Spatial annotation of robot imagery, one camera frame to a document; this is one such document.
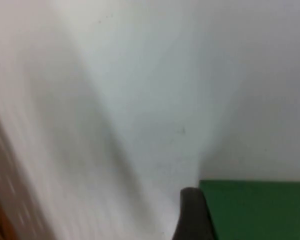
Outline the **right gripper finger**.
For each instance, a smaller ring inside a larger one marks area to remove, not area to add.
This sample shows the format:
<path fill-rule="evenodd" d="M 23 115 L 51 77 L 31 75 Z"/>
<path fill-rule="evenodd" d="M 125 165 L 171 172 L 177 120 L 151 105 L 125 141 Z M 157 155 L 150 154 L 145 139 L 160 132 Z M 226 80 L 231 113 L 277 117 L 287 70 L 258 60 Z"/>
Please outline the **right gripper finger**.
<path fill-rule="evenodd" d="M 216 240 L 206 198 L 199 188 L 180 191 L 180 213 L 172 240 Z"/>

